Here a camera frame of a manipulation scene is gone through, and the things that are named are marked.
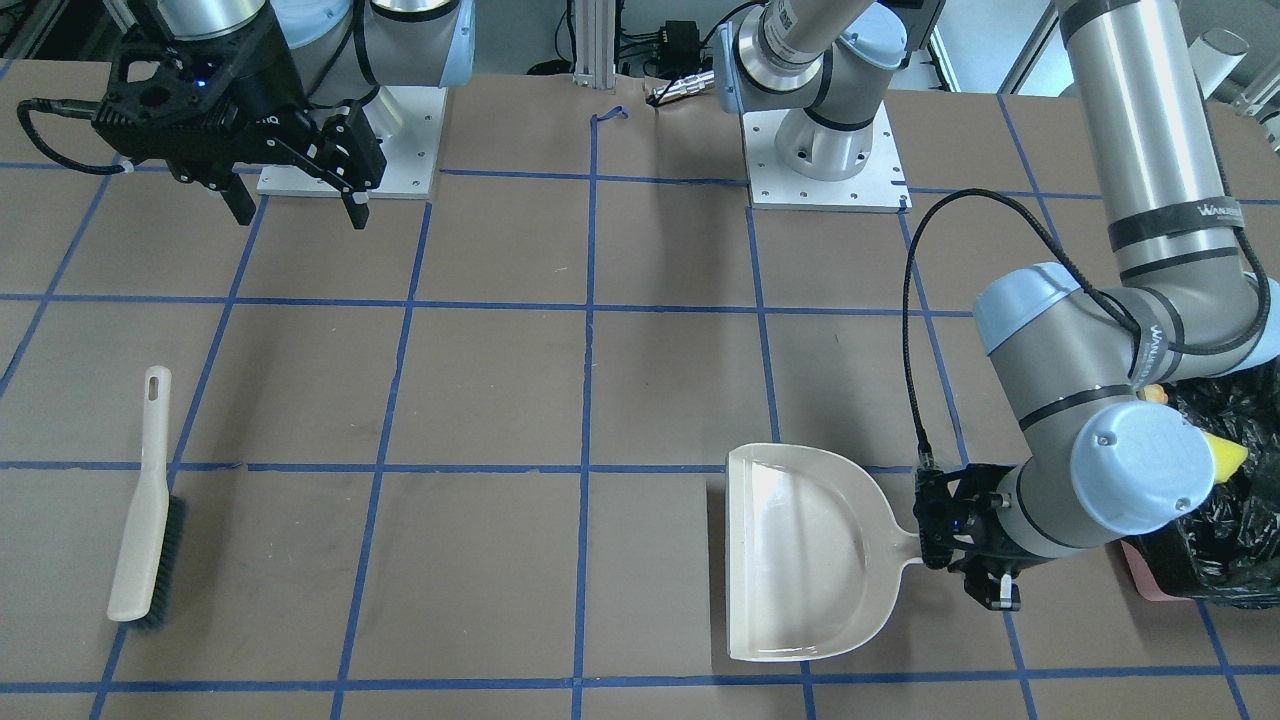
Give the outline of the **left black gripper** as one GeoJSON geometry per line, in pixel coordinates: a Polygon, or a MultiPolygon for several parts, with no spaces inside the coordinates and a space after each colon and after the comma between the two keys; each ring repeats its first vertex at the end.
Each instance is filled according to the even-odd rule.
{"type": "Polygon", "coordinates": [[[997,488],[1011,470],[1010,465],[973,462],[943,471],[920,462],[914,477],[913,515],[924,564],[965,575],[968,594],[996,612],[1021,609],[1021,551],[996,523],[996,510],[1004,506],[997,488]]]}

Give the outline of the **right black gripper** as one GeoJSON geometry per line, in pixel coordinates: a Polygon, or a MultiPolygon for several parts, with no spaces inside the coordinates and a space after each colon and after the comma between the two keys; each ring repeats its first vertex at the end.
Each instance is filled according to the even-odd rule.
{"type": "MultiPolygon", "coordinates": [[[[90,123],[122,156],[187,165],[191,176],[234,163],[292,165],[338,191],[356,231],[387,169],[360,101],[323,122],[308,114],[278,20],[202,40],[179,40],[157,22],[132,26],[90,123]]],[[[239,173],[216,179],[215,192],[239,225],[253,223],[257,202],[239,173]]]]}

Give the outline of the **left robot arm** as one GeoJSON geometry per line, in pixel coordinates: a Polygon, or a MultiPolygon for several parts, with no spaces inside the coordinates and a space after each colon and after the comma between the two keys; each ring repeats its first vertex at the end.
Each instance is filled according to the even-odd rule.
{"type": "Polygon", "coordinates": [[[1018,577],[1196,511],[1213,488],[1206,433],[1144,387],[1277,356],[1277,283],[1245,232],[1175,1],[1057,1],[1120,284],[1060,249],[975,300],[986,354],[1030,456],[943,473],[916,433],[922,560],[989,610],[1018,577]]]}

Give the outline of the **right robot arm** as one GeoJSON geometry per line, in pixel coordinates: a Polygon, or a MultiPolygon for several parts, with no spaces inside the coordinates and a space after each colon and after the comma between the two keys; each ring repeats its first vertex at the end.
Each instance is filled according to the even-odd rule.
{"type": "Polygon", "coordinates": [[[90,123],[132,161],[256,213],[236,167],[293,167],[369,219],[387,155],[366,113],[385,87],[465,85],[471,1],[129,1],[90,123]]]}

